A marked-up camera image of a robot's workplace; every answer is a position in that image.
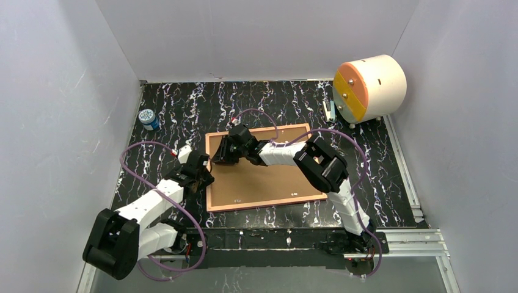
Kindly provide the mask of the pink wooden picture frame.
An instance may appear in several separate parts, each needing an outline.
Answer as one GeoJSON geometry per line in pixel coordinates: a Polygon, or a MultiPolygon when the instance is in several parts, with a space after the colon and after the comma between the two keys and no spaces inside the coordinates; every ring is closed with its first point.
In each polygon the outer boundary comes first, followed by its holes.
{"type": "Polygon", "coordinates": [[[295,163],[310,138],[309,124],[207,133],[214,182],[206,189],[209,212],[325,200],[295,163]]]}

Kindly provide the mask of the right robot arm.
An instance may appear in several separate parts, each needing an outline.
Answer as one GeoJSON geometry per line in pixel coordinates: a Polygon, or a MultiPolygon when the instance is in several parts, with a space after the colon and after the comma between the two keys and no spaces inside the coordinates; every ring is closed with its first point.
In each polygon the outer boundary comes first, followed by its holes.
{"type": "Polygon", "coordinates": [[[243,124],[231,128],[223,136],[213,156],[219,165],[235,165],[247,159],[253,165],[297,166],[308,182],[327,195],[340,215],[348,242],[359,251],[376,248],[382,251],[376,226],[360,206],[354,194],[357,184],[351,184],[346,159],[322,137],[318,129],[307,132],[309,139],[297,137],[290,142],[259,140],[243,124]]]}

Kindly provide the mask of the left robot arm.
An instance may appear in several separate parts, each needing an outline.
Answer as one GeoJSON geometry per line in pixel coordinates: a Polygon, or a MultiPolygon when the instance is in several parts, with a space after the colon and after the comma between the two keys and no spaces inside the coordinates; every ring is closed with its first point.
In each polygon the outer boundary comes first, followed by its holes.
{"type": "Polygon", "coordinates": [[[82,253],[86,263],[122,280],[141,259],[174,246],[179,227],[154,221],[172,206],[182,211],[183,200],[214,181],[208,154],[184,146],[178,160],[177,168],[136,201],[99,212],[82,253]]]}

